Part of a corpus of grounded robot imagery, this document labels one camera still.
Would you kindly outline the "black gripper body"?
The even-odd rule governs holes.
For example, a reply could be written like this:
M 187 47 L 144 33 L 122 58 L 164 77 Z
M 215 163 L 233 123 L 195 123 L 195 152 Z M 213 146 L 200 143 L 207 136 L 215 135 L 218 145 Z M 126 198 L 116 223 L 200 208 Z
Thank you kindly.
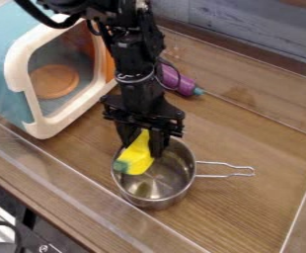
M 114 123 L 136 124 L 140 128 L 162 129 L 167 135 L 182 137 L 184 113 L 164 99 L 154 75 L 118 73 L 119 95 L 104 95 L 104 118 Z

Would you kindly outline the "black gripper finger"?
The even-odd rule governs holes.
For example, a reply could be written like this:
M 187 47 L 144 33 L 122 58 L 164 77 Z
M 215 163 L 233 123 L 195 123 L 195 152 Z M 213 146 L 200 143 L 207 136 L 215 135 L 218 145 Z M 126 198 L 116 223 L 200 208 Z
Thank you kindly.
M 115 123 L 116 131 L 124 147 L 128 147 L 142 133 L 136 124 Z
M 150 151 L 152 158 L 160 158 L 162 153 L 168 145 L 168 136 L 159 128 L 150 130 Z

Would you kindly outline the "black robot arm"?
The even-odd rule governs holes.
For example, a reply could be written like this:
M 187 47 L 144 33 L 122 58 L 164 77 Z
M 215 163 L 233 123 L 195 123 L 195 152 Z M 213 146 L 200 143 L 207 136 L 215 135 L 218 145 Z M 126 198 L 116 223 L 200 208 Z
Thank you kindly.
M 104 118 L 115 123 L 124 146 L 143 131 L 148 149 L 162 157 L 170 139 L 183 136 L 184 113 L 164 99 L 158 76 L 164 35 L 159 30 L 151 0 L 15 0 L 24 11 L 54 29 L 71 27 L 80 19 L 99 36 L 115 62 L 118 95 L 100 99 Z

